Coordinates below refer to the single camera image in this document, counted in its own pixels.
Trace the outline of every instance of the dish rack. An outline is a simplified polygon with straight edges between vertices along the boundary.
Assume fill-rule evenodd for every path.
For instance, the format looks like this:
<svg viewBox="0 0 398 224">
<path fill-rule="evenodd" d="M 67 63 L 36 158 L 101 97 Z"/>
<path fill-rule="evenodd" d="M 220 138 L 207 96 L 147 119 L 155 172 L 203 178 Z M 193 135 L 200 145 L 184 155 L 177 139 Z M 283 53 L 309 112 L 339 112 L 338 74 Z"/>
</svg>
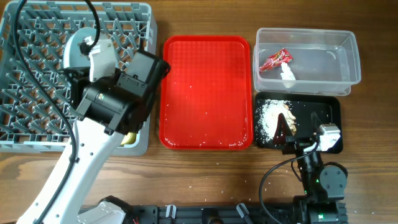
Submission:
<svg viewBox="0 0 398 224">
<path fill-rule="evenodd" d="M 63 151 L 69 135 L 23 72 L 12 41 L 12 22 L 18 1 L 5 8 L 0 23 L 0 152 Z M 119 68 L 125 70 L 134 51 L 156 50 L 157 24 L 146 3 L 93 2 L 101 31 L 114 42 Z M 72 124 L 76 111 L 70 107 L 70 89 L 59 71 L 68 39 L 84 27 L 94 27 L 85 2 L 28 1 L 22 9 L 18 30 L 22 53 L 30 69 Z M 149 122 L 134 144 L 118 147 L 113 155 L 139 156 L 146 152 Z"/>
</svg>

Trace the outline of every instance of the wooden table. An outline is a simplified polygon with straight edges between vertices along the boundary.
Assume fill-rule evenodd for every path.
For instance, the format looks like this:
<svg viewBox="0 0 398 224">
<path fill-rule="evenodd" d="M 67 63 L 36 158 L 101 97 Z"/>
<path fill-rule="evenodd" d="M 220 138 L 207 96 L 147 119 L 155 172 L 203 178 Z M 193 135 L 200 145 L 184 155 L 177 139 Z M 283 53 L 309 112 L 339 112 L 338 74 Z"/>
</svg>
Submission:
<svg viewBox="0 0 398 224">
<path fill-rule="evenodd" d="M 342 153 L 324 155 L 349 170 L 350 223 L 398 223 L 398 1 L 147 1 L 158 25 L 158 52 L 176 34 L 240 35 L 254 47 L 261 27 L 350 30 L 356 35 L 362 81 L 339 97 Z M 1 1 L 0 7 L 6 5 Z M 251 146 L 240 152 L 171 151 L 159 141 L 159 106 L 151 117 L 148 152 L 112 157 L 85 205 L 113 195 L 131 204 L 204 205 L 258 202 L 265 171 L 287 159 Z M 21 216 L 36 198 L 59 154 L 0 154 L 0 223 Z M 269 177 L 266 202 L 302 194 L 289 166 Z"/>
</svg>

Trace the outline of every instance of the red tray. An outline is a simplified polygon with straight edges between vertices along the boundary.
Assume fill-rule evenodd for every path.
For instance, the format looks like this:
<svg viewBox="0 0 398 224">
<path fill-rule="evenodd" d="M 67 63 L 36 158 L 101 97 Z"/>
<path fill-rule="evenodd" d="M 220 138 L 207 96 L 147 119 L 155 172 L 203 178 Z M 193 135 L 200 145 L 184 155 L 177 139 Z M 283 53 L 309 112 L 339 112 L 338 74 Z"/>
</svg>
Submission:
<svg viewBox="0 0 398 224">
<path fill-rule="evenodd" d="M 247 148 L 253 139 L 249 44 L 238 36 L 174 36 L 163 57 L 172 69 L 162 81 L 162 144 Z"/>
</svg>

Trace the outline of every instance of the clear plastic container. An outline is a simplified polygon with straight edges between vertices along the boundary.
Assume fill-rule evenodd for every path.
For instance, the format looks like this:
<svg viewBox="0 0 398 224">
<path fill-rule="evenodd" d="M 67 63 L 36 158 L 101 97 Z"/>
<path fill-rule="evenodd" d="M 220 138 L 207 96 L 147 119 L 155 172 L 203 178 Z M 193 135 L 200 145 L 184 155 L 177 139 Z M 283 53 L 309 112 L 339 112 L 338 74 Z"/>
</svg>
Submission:
<svg viewBox="0 0 398 224">
<path fill-rule="evenodd" d="M 296 80 L 283 80 L 280 66 L 260 72 L 266 59 L 285 48 Z M 262 28 L 257 32 L 253 56 L 257 91 L 348 95 L 361 81 L 358 46 L 352 32 L 342 30 Z"/>
</svg>

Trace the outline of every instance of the red wrapper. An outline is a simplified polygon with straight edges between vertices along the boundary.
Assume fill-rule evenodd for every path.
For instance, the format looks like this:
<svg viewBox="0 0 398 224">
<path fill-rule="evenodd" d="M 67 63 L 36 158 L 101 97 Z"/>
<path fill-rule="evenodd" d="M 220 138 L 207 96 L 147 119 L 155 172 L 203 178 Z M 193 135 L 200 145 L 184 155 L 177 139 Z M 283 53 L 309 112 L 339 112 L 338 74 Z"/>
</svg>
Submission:
<svg viewBox="0 0 398 224">
<path fill-rule="evenodd" d="M 271 55 L 267 58 L 266 62 L 264 62 L 264 64 L 260 66 L 260 72 L 264 72 L 276 66 L 280 66 L 282 62 L 289 63 L 291 60 L 293 60 L 292 55 L 283 48 L 276 54 Z"/>
</svg>

